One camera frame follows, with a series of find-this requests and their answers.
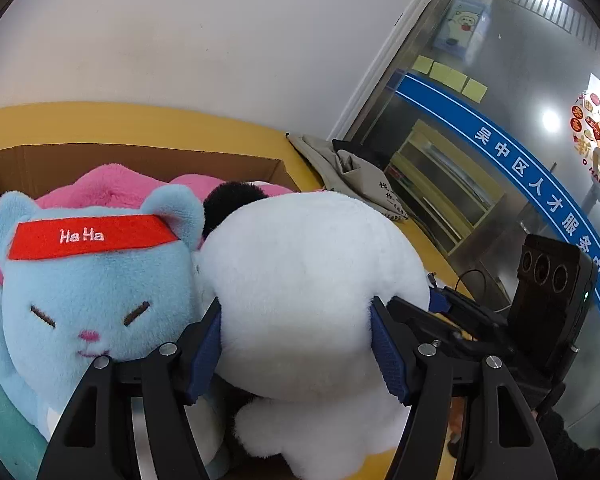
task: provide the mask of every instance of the black cable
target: black cable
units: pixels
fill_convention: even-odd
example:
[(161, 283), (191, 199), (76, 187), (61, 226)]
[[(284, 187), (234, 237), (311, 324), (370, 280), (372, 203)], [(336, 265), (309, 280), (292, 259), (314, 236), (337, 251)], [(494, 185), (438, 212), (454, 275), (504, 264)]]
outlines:
[(458, 276), (456, 286), (454, 287), (454, 291), (458, 291), (458, 285), (460, 284), (460, 280), (462, 280), (462, 278), (466, 276), (469, 272), (480, 272), (480, 275), (482, 276), (482, 282), (484, 283), (484, 286), (482, 288), (482, 296), (480, 297), (480, 301), (475, 300), (475, 303), (481, 304), (484, 301), (484, 297), (487, 295), (487, 277), (484, 275), (484, 272), (482, 272), (480, 269), (469, 269), (460, 274), (460, 276)]

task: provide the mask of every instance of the camera lens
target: camera lens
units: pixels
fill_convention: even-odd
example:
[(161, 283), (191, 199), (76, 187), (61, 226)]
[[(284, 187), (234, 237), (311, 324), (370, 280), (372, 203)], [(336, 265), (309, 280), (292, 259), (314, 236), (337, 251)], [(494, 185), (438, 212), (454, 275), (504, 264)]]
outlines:
[(567, 286), (567, 268), (564, 265), (559, 265), (554, 270), (554, 291), (562, 292)]
[(527, 251), (524, 256), (522, 256), (522, 270), (523, 272), (529, 272), (531, 268), (531, 253)]
[(549, 257), (546, 254), (540, 254), (534, 268), (534, 278), (538, 285), (542, 285), (546, 281), (546, 277), (549, 275), (549, 267)]

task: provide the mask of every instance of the sticky note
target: sticky note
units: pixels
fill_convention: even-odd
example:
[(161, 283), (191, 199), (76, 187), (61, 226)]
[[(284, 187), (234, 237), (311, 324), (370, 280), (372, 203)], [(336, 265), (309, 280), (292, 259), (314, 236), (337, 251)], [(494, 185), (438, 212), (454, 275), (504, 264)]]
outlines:
[(432, 64), (433, 60), (430, 57), (418, 56), (411, 68), (423, 74), (428, 74)]
[(478, 83), (475, 79), (469, 79), (469, 82), (462, 90), (462, 95), (466, 95), (469, 99), (479, 103), (487, 92), (487, 87), (482, 83)]
[(446, 81), (446, 77), (449, 75), (449, 72), (451, 72), (450, 66), (435, 62), (433, 64), (429, 77), (435, 79), (436, 81), (440, 81), (442, 84), (444, 84)]
[(446, 79), (443, 81), (449, 88), (453, 88), (456, 92), (462, 90), (464, 82), (466, 81), (466, 75), (453, 68), (449, 69), (449, 73), (446, 75)]

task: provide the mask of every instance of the red circular sticker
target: red circular sticker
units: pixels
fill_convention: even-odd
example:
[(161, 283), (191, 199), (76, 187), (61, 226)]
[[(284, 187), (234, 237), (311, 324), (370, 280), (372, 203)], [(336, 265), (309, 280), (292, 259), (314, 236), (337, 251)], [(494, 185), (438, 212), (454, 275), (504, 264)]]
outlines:
[(574, 132), (580, 133), (582, 131), (582, 124), (580, 123), (579, 120), (572, 119), (570, 121), (570, 123), (571, 123), (571, 128), (573, 129)]

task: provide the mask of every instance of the black ear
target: black ear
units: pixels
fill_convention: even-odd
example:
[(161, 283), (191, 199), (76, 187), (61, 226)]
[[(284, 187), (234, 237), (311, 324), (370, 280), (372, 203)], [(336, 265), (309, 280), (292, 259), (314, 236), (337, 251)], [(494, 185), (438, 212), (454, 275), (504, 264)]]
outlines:
[(266, 197), (267, 195), (258, 186), (246, 182), (220, 184), (209, 193), (203, 203), (205, 207), (205, 227), (202, 229), (202, 237), (206, 238), (236, 209)]

